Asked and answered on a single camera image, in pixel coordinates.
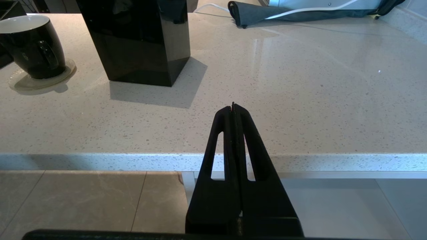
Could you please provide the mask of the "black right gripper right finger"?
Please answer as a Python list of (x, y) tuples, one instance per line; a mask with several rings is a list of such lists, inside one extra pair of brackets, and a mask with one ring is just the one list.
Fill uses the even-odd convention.
[(244, 235), (303, 235), (250, 113), (234, 104), (235, 162)]

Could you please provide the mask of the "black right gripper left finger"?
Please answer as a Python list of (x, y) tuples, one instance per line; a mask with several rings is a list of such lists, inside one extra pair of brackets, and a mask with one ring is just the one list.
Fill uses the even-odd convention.
[[(232, 109), (220, 109), (212, 122), (201, 169), (185, 219), (186, 234), (234, 234), (241, 212), (232, 141)], [(225, 179), (211, 177), (218, 135), (223, 133)]]

